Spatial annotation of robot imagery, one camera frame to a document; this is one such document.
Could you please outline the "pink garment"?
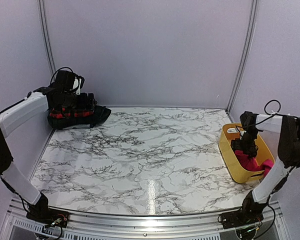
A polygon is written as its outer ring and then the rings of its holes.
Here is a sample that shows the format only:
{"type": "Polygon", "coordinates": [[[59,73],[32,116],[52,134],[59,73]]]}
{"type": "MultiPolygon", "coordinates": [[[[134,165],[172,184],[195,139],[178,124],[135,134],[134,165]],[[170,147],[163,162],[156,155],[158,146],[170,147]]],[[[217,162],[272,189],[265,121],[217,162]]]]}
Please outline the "pink garment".
{"type": "Polygon", "coordinates": [[[266,159],[263,163],[258,165],[255,157],[249,157],[247,154],[244,154],[241,150],[235,150],[234,153],[240,165],[245,170],[250,172],[264,171],[264,177],[274,166],[273,162],[270,159],[266,159]]]}

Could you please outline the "red black plaid shirt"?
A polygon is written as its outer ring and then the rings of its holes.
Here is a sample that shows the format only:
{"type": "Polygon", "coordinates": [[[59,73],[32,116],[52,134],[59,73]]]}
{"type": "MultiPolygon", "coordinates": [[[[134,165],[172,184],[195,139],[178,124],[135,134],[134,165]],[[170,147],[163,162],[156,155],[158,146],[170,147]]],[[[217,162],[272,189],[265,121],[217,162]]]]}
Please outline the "red black plaid shirt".
{"type": "Polygon", "coordinates": [[[54,119],[65,119],[65,118],[84,118],[93,115],[93,110],[89,109],[72,109],[72,108],[60,108],[52,109],[49,113],[49,117],[54,119]]]}

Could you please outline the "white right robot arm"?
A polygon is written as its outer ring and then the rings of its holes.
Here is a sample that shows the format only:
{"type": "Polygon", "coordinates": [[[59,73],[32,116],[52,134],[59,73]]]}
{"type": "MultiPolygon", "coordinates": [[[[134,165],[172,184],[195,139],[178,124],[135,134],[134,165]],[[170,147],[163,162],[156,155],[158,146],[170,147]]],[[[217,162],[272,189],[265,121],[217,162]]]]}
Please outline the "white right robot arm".
{"type": "Polygon", "coordinates": [[[239,222],[248,224],[269,204],[271,196],[283,187],[290,173],[300,168],[300,117],[279,112],[257,114],[245,111],[240,116],[240,123],[245,131],[240,142],[244,151],[251,149],[261,131],[279,134],[274,166],[263,181],[248,193],[238,211],[239,222]]]}

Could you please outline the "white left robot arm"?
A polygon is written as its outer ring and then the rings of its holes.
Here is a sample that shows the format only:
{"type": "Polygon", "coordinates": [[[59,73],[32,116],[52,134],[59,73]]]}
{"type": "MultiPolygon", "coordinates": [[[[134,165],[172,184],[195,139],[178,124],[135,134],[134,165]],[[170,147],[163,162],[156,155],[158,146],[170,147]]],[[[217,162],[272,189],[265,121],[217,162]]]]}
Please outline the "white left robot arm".
{"type": "Polygon", "coordinates": [[[70,67],[59,68],[52,75],[49,86],[29,92],[22,100],[0,111],[0,179],[11,192],[28,203],[28,213],[43,223],[53,218],[48,199],[15,165],[6,139],[31,118],[45,112],[54,129],[92,126],[89,118],[96,103],[92,94],[81,92],[84,82],[84,77],[70,67]]]}

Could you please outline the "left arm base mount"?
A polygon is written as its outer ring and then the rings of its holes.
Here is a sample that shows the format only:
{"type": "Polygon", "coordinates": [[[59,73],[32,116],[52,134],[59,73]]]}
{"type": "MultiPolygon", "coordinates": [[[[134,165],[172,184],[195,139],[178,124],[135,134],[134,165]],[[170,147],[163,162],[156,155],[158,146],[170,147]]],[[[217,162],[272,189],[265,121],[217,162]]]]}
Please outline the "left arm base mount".
{"type": "Polygon", "coordinates": [[[48,215],[46,217],[45,216],[41,217],[35,214],[34,212],[28,212],[26,214],[26,217],[30,220],[34,220],[36,222],[45,224],[45,228],[49,228],[53,226],[65,228],[67,227],[69,221],[69,212],[49,208],[48,215]]]}

